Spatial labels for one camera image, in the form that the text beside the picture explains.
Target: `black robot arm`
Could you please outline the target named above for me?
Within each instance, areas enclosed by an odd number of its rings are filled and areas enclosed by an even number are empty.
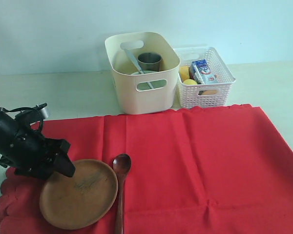
[[[64,139],[45,138],[41,133],[48,117],[47,104],[11,111],[0,107],[0,165],[15,167],[15,174],[47,179],[55,171],[72,177],[75,167],[67,156],[70,144]],[[11,118],[7,112],[20,112]],[[40,122],[34,130],[31,124]]]

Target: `stainless steel cup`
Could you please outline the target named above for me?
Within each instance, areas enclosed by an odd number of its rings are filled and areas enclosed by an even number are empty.
[[[143,71],[160,71],[162,57],[157,53],[143,53],[138,56],[138,63]]]

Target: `white plastic bin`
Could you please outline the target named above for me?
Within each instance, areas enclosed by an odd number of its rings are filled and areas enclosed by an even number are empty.
[[[192,61],[206,59],[211,72],[216,76],[217,84],[185,85],[178,78],[178,96],[183,108],[214,107],[225,105],[235,78],[213,47],[177,48],[175,52],[181,60],[181,66],[190,66]],[[212,95],[200,95],[202,91],[215,90]]]
[[[160,54],[163,60],[160,72],[131,75],[137,69],[126,56],[121,44],[130,49],[136,58],[144,52]],[[154,113],[172,107],[180,59],[161,35],[153,32],[115,35],[105,40],[105,47],[112,67],[118,102],[124,113]],[[165,86],[148,90],[137,88],[138,84],[156,80],[164,81]]]

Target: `wooden plate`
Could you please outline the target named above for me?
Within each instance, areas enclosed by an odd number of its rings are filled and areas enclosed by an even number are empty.
[[[69,230],[86,227],[103,217],[118,190],[117,177],[107,164],[82,159],[74,165],[72,178],[55,172],[40,196],[43,217],[53,226]]]

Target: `red tablecloth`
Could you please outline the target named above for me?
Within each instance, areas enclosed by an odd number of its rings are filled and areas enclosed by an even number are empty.
[[[258,107],[54,120],[43,133],[68,140],[72,160],[131,156],[125,234],[293,234],[293,152]],[[0,234],[113,233],[115,205],[80,230],[49,225],[42,184],[7,171]]]

